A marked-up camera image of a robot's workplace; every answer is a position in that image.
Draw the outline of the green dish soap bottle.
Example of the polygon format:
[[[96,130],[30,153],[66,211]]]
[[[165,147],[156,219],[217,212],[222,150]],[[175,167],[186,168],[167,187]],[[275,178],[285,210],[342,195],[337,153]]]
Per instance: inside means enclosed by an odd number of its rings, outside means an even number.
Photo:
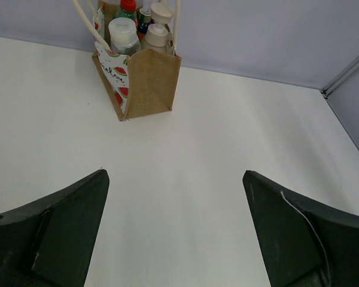
[[[114,18],[128,18],[137,23],[136,0],[121,0]]]

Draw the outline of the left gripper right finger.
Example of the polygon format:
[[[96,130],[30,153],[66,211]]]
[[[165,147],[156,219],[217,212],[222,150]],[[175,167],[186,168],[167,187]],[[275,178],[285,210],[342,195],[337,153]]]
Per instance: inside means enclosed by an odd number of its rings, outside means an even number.
[[[242,182],[271,286],[359,286],[359,216],[252,170]]]

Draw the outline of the orange blue pump bottle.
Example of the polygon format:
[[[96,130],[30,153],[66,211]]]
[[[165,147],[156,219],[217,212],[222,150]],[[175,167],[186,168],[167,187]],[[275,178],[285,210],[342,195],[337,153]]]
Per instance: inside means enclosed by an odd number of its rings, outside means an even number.
[[[149,25],[152,23],[151,11],[140,8],[137,13],[137,16],[138,16],[137,35],[139,40],[142,41],[146,36]]]

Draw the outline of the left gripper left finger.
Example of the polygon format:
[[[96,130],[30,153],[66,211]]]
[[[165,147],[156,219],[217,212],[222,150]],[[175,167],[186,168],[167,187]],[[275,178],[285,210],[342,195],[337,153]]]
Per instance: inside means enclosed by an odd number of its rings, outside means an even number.
[[[0,213],[0,286],[84,286],[108,189],[99,169]]]

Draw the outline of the beige pump bottle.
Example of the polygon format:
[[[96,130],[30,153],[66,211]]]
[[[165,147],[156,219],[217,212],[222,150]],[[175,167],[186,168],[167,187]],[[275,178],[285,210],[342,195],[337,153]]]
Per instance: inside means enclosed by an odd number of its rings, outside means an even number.
[[[153,23],[148,26],[147,33],[141,42],[143,50],[151,49],[159,53],[172,54],[167,25],[171,22],[173,16],[174,9],[166,1],[151,4]]]

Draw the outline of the silver squeeze tube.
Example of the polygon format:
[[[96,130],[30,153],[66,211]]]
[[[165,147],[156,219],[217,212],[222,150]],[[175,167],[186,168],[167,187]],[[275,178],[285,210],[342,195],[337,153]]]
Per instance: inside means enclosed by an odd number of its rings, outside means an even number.
[[[124,17],[113,19],[108,25],[108,30],[113,53],[131,56],[141,50],[133,20]]]

